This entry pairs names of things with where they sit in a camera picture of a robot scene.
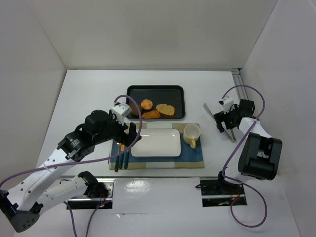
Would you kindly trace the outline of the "metal tongs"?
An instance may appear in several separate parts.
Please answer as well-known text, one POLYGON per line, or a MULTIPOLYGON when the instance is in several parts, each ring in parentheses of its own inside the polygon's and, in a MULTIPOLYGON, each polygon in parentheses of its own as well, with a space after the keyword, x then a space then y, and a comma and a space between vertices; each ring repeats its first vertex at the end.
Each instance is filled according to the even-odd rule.
POLYGON ((205 111, 214 119, 214 121, 216 122, 216 127, 219 130, 220 133, 224 133, 226 135, 226 137, 232 142, 234 143, 236 141, 236 137, 235 134, 233 132, 233 130, 231 129, 230 132, 231 134, 228 133, 228 131, 223 127, 223 125, 221 124, 221 118, 218 117, 218 114, 213 114, 211 112, 211 110, 209 109, 209 107, 207 106, 206 103, 203 104, 203 107, 205 109, 205 111))

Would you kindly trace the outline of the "orange bread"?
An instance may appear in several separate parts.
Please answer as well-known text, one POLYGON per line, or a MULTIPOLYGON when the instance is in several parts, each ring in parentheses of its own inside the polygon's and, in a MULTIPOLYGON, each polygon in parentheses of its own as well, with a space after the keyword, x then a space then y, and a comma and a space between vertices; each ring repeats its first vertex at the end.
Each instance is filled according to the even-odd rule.
POLYGON ((142 114, 142 119, 158 119, 161 115, 157 110, 152 110, 142 114))

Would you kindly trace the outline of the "sliced bread piece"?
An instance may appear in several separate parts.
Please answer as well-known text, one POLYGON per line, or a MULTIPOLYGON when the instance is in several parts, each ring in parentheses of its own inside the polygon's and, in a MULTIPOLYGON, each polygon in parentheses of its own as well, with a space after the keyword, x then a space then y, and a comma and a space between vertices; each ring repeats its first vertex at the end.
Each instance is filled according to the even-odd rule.
POLYGON ((175 108, 172 105, 168 104, 158 104, 156 105, 156 110, 165 117, 174 117, 175 108))

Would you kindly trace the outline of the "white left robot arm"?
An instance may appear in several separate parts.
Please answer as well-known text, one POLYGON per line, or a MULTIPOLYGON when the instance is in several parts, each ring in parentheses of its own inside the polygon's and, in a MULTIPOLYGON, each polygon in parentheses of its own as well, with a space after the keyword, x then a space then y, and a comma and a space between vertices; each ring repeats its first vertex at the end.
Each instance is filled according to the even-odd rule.
POLYGON ((67 170, 81 164, 95 146, 109 140, 131 148, 141 140, 141 128, 127 125, 124 115, 95 110, 83 124, 67 134, 51 156, 37 169, 26 171, 28 177, 8 191, 0 192, 0 209, 18 233, 33 226, 41 215, 54 206, 76 196, 104 200, 105 185, 88 171, 56 187, 51 185, 67 170))

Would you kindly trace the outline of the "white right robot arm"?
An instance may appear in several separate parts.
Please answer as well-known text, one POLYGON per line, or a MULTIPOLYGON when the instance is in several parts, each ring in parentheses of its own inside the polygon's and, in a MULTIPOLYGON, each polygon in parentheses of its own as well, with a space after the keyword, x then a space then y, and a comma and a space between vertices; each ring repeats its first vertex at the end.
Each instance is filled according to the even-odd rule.
POLYGON ((232 98, 225 96, 219 104, 223 110, 213 115, 219 132, 228 135, 228 130, 237 128, 245 136, 237 168, 225 170, 250 179, 273 180, 277 174, 282 141, 269 135, 253 116, 253 101, 241 99, 236 104, 232 98))

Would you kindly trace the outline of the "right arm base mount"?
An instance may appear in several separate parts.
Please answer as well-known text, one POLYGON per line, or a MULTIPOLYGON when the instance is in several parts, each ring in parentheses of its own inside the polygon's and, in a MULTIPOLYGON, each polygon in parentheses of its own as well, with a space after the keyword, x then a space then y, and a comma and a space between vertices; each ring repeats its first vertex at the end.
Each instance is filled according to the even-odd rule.
POLYGON ((201 191, 203 207, 220 207, 234 205, 247 205, 245 191, 242 185, 220 183, 215 179, 202 179, 195 186, 201 191))

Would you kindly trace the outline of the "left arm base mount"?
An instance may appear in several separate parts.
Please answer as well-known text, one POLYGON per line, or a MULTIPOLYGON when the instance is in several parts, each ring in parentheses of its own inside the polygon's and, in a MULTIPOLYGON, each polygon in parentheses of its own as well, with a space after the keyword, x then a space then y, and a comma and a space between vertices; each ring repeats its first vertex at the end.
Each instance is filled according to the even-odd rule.
POLYGON ((93 210, 97 205, 101 205, 100 209, 113 208, 113 192, 114 192, 114 179, 99 178, 98 189, 94 194, 86 196, 76 196, 68 199, 68 204, 74 210, 93 210))

